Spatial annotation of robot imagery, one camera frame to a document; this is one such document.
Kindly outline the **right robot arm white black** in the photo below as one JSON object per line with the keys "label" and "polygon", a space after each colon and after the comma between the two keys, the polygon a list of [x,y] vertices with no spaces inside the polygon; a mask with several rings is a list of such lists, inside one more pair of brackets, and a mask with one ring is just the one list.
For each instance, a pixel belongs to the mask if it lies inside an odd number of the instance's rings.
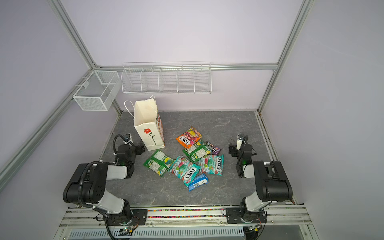
{"label": "right robot arm white black", "polygon": [[293,190],[280,162],[253,161],[256,155],[248,143],[247,135],[238,135],[237,144],[229,145],[229,154],[237,158],[236,170],[240,178],[253,179],[256,190],[240,202],[238,208],[227,208],[229,224],[264,224],[267,222],[265,208],[272,204],[289,201]]}

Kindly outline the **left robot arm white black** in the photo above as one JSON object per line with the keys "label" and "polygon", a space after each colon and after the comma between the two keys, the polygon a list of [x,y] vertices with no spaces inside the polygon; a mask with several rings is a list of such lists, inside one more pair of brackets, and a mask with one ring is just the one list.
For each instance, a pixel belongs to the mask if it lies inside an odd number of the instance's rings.
{"label": "left robot arm white black", "polygon": [[64,189],[63,200],[98,212],[109,225],[137,225],[140,218],[132,212],[129,201],[108,192],[106,183],[130,179],[135,170],[136,156],[146,151],[145,145],[143,141],[135,145],[131,135],[116,135],[113,151],[113,162],[79,164]]}

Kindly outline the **blue snack bar packet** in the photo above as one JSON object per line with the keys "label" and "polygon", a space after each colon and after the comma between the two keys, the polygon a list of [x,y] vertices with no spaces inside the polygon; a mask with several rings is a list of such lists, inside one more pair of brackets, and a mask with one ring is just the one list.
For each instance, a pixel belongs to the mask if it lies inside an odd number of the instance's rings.
{"label": "blue snack bar packet", "polygon": [[205,174],[201,174],[195,177],[194,181],[188,186],[189,192],[207,183],[209,183],[208,177]]}

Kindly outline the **green yellow snack bag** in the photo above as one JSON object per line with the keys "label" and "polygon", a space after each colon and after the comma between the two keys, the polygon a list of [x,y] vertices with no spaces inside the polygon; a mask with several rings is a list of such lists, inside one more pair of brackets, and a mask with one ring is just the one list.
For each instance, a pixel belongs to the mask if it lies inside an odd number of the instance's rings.
{"label": "green yellow snack bag", "polygon": [[171,167],[175,160],[160,150],[156,150],[143,164],[144,167],[152,170],[162,177]]}

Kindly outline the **white floral paper bag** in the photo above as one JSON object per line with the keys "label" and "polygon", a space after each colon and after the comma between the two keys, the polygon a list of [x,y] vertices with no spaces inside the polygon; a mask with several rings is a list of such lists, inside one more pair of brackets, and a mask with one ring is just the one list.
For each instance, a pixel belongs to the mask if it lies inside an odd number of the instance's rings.
{"label": "white floral paper bag", "polygon": [[134,127],[145,147],[149,151],[164,148],[163,123],[155,97],[151,96],[147,100],[136,101],[135,103],[127,100],[124,101],[124,106],[128,113],[133,116]]}

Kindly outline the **teal Fox's mint candy bag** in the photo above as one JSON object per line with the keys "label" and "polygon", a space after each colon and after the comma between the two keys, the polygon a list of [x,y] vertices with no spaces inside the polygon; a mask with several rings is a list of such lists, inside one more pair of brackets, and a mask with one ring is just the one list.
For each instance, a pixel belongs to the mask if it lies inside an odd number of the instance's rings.
{"label": "teal Fox's mint candy bag", "polygon": [[183,156],[179,156],[171,165],[169,172],[182,180],[184,185],[188,187],[194,181],[196,175],[200,172],[200,169],[200,166],[194,164]]}

